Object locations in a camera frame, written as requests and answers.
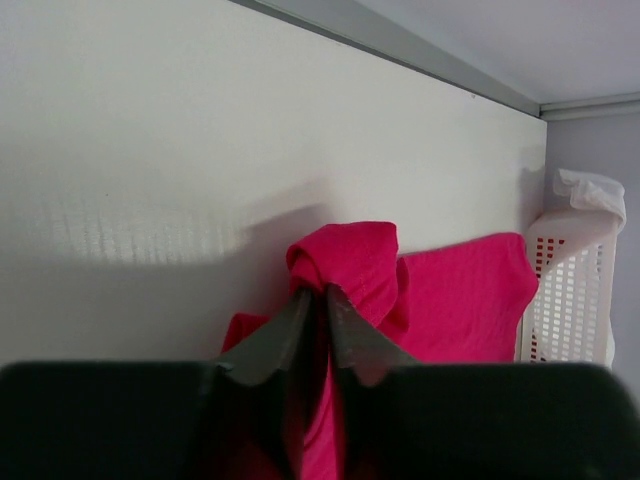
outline wall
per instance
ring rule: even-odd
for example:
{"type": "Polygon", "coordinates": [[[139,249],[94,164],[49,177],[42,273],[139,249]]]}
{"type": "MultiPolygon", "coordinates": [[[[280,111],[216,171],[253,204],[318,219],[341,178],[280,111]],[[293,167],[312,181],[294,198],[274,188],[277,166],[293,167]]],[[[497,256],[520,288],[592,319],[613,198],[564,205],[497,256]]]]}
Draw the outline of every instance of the wall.
{"type": "Polygon", "coordinates": [[[628,223],[618,237],[611,307],[614,371],[640,398],[640,115],[550,123],[548,135],[547,207],[564,203],[551,190],[559,167],[607,175],[626,189],[628,223]]]}
{"type": "Polygon", "coordinates": [[[209,358],[287,245],[522,229],[546,125],[222,0],[2,2],[0,360],[209,358]]]}

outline towel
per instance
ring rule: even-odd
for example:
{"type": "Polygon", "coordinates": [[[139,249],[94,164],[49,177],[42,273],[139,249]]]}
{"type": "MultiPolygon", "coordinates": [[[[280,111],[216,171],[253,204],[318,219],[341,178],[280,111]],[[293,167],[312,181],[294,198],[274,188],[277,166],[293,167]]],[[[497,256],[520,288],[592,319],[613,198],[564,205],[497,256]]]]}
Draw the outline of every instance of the towel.
{"type": "MultiPolygon", "coordinates": [[[[500,233],[398,258],[396,226],[326,225],[289,247],[290,291],[336,284],[360,315],[428,363],[511,362],[518,322],[538,288],[522,236],[500,233]]],[[[223,351],[267,317],[235,315],[223,351]]],[[[338,478],[331,369],[305,436],[302,478],[338,478]]]]}

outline pink cloth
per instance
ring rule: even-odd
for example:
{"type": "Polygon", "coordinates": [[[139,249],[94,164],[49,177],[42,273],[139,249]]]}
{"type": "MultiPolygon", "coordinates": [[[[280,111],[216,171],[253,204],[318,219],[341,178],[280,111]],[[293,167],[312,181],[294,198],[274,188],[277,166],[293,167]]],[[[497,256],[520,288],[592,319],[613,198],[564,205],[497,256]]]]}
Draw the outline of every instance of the pink cloth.
{"type": "MultiPolygon", "coordinates": [[[[392,223],[326,225],[289,247],[290,290],[339,285],[360,315],[423,362],[511,362],[538,280],[523,238],[502,233],[398,258],[392,223]]],[[[268,319],[237,314],[223,351],[268,319]]],[[[304,479],[335,479],[331,372],[305,438],[304,479]]]]}

